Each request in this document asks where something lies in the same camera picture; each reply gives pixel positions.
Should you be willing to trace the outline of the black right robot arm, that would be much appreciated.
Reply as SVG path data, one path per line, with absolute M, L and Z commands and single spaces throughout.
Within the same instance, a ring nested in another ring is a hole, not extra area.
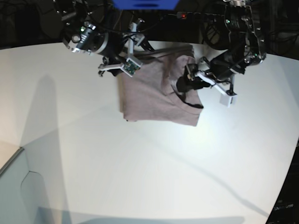
M 73 53 L 92 53 L 110 62 L 124 62 L 124 34 L 115 30 L 117 10 L 107 0 L 89 5 L 86 0 L 54 0 L 54 10 L 64 27 L 61 38 Z

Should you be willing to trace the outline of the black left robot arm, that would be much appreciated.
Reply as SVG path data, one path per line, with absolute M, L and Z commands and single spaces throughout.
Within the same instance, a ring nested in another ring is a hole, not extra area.
M 222 53 L 212 60 L 203 56 L 187 64 L 176 83 L 179 92 L 214 87 L 225 96 L 236 95 L 235 75 L 262 63 L 267 55 L 257 6 L 254 0 L 211 0 L 203 6 L 202 40 Z

